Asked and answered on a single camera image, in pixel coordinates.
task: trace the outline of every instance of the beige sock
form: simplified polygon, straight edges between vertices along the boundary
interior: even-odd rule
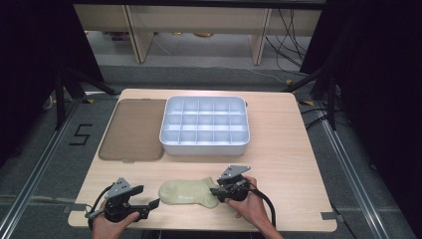
[[[211,177],[202,180],[176,179],[164,182],[158,190],[165,204],[201,204],[208,208],[217,206],[218,199],[211,194],[210,188],[217,187]]]

